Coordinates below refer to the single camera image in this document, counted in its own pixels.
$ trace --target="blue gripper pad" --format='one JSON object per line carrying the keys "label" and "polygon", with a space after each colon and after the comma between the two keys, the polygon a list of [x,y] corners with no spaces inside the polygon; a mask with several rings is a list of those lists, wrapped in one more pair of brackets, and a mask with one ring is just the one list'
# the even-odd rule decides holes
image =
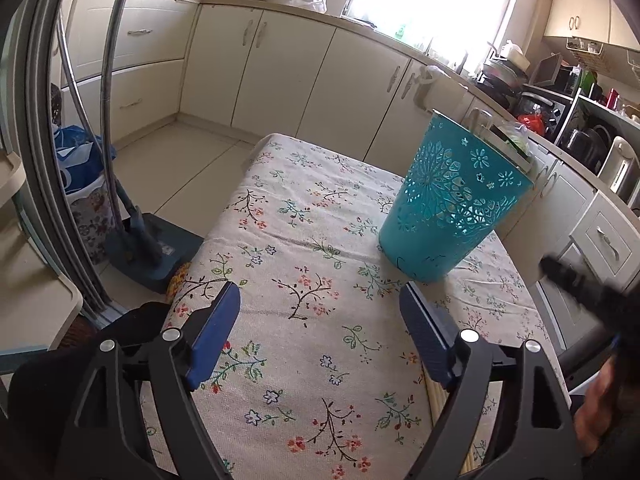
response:
{"label": "blue gripper pad", "polygon": [[195,391],[209,379],[240,312],[240,289],[226,282],[211,306],[195,310],[182,330],[191,346],[191,366],[185,376]]}
{"label": "blue gripper pad", "polygon": [[400,290],[400,313],[432,381],[449,390],[461,370],[451,351],[458,327],[446,312],[430,304],[411,282]]}

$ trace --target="drawer handle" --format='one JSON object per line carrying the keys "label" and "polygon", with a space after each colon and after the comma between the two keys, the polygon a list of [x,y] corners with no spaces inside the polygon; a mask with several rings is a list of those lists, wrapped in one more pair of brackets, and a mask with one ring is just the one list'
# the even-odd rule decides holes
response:
{"label": "drawer handle", "polygon": [[141,102],[142,102],[142,97],[140,99],[138,99],[137,101],[133,101],[132,103],[129,103],[128,105],[121,106],[120,110],[122,110],[123,108],[130,108],[132,106],[139,105]]}
{"label": "drawer handle", "polygon": [[152,28],[141,28],[140,30],[130,30],[127,32],[128,36],[144,36],[145,34],[151,34],[153,32]]}
{"label": "drawer handle", "polygon": [[614,256],[616,257],[616,261],[620,261],[620,253],[618,252],[618,250],[611,245],[611,240],[609,240],[609,237],[604,234],[604,231],[602,229],[600,229],[599,227],[596,229],[596,231],[598,232],[598,234],[600,235],[600,238],[602,238],[604,240],[604,243],[606,243],[611,250],[613,251]]}
{"label": "drawer handle", "polygon": [[386,93],[391,93],[392,88],[394,87],[394,85],[396,84],[396,81],[398,80],[398,74],[400,73],[400,65],[398,65],[396,67],[396,71],[394,72],[394,74],[391,76],[391,81],[389,81],[389,86],[386,89]]}
{"label": "drawer handle", "polygon": [[411,90],[411,87],[414,85],[414,78],[415,78],[415,72],[411,74],[411,77],[409,78],[409,81],[407,82],[406,86],[404,87],[404,92],[402,92],[401,99],[404,99],[406,97],[406,95],[409,93],[409,90]]}
{"label": "drawer handle", "polygon": [[549,180],[546,181],[545,187],[543,187],[542,191],[540,191],[540,198],[544,198],[545,196],[548,196],[549,193],[545,195],[545,189],[551,182],[551,179],[553,179],[554,182],[549,188],[549,193],[551,193],[551,190],[554,188],[554,186],[556,185],[556,182],[558,181],[558,174],[555,171],[554,171],[554,174],[549,177]]}
{"label": "drawer handle", "polygon": [[246,46],[246,37],[249,34],[249,29],[254,24],[254,20],[249,20],[249,24],[246,26],[244,30],[244,35],[242,36],[242,46]]}
{"label": "drawer handle", "polygon": [[540,177],[542,176],[542,174],[548,173],[548,171],[549,171],[549,167],[545,164],[545,167],[540,170],[540,173],[538,173],[538,176],[536,177],[534,187],[538,185],[538,181],[540,180]]}
{"label": "drawer handle", "polygon": [[264,38],[264,33],[266,30],[267,30],[267,22],[264,22],[264,25],[260,29],[260,32],[258,32],[258,39],[255,41],[256,48],[260,48],[262,44],[262,38]]}

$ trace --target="floral tablecloth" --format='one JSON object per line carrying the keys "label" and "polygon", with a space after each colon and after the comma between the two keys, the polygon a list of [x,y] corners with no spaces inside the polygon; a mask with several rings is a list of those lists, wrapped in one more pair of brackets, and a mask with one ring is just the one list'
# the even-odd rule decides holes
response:
{"label": "floral tablecloth", "polygon": [[[378,245],[401,182],[290,137],[274,134],[256,146],[167,323],[181,326],[194,309],[209,306],[225,280],[241,287],[229,341],[193,394],[234,478],[401,479],[427,441],[429,380],[398,304],[408,279]],[[537,339],[558,369],[495,233],[422,291],[489,341]],[[471,450],[476,463],[498,388],[492,384],[486,396]],[[433,384],[429,390],[433,397]],[[441,404],[436,397],[432,404]],[[173,470],[151,398],[146,390],[152,448],[159,465]]]}

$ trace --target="floral trash bin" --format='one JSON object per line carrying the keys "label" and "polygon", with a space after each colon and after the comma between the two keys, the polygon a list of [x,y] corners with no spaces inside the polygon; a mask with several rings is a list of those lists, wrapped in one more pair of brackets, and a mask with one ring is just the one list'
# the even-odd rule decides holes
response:
{"label": "floral trash bin", "polygon": [[91,263],[103,262],[107,258],[104,248],[107,233],[115,227],[104,175],[68,194],[66,200]]}
{"label": "floral trash bin", "polygon": [[532,186],[508,158],[434,112],[380,229],[402,272],[436,282],[467,256]]}

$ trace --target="countertop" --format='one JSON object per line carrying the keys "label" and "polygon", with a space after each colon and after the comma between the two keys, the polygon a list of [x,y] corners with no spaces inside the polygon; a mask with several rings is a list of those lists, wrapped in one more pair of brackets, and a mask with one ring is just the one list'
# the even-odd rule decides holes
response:
{"label": "countertop", "polygon": [[[482,92],[479,88],[476,88],[470,81],[459,76],[453,70],[444,66],[442,63],[432,59],[431,57],[425,56],[419,50],[416,50],[407,44],[401,43],[394,38],[386,36],[385,34],[381,34],[376,32],[370,27],[366,27],[365,25],[361,25],[356,22],[352,22],[351,20],[345,20],[343,18],[339,18],[337,16],[329,16],[327,14],[319,14],[318,12],[313,12],[312,10],[299,9],[298,7],[291,7],[282,4],[274,4],[271,2],[264,2],[260,0],[184,0],[188,2],[193,2],[197,4],[203,5],[228,5],[228,6],[236,6],[236,7],[252,7],[255,9],[263,9],[263,10],[272,10],[274,12],[283,12],[286,14],[291,14],[293,16],[299,16],[300,18],[306,18],[308,20],[315,20],[317,22],[326,23],[327,25],[331,25],[333,27],[340,27],[344,30],[348,30],[364,38],[368,38],[372,41],[377,41],[378,43],[384,44],[385,46],[392,48],[405,56],[408,56],[412,59],[415,59],[418,62],[421,62],[425,65],[435,65],[439,67],[441,70],[447,73],[452,79],[460,83],[462,86],[466,87],[468,91],[473,94],[475,97],[480,99],[486,105],[488,105],[495,112],[500,114],[501,118],[507,121],[514,121],[515,118],[504,108],[502,108],[496,101],[491,99],[487,94]],[[634,226],[634,228],[640,233],[640,219],[636,217],[631,209],[618,197],[615,193],[613,193],[604,183],[597,178],[591,171],[587,170],[580,162],[575,160],[572,156],[562,151],[553,143],[546,140],[544,137],[540,137],[535,133],[530,133],[529,137],[531,140],[543,146],[546,150],[549,150],[553,153],[557,158],[562,160],[565,164],[572,168],[576,173],[578,173],[584,180],[589,182],[595,189],[604,193],[604,195],[609,198],[616,206],[620,209],[623,215],[629,220],[629,222]]]}

